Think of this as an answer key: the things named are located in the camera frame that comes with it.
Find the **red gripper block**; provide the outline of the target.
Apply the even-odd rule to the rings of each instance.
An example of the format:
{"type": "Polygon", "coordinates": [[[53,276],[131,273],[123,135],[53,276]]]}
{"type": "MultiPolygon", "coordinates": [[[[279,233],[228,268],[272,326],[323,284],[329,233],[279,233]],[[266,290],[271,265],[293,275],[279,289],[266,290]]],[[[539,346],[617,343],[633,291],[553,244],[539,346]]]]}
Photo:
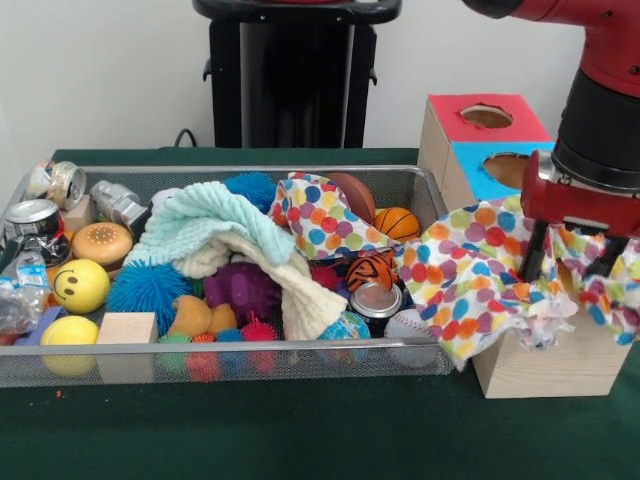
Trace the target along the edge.
{"type": "Polygon", "coordinates": [[[608,277],[625,251],[624,238],[639,237],[638,197],[578,181],[556,167],[549,151],[536,150],[527,161],[521,205],[525,216],[535,220],[519,270],[522,280],[540,275],[549,225],[585,235],[608,235],[603,253],[589,264],[586,277],[608,277]]]}

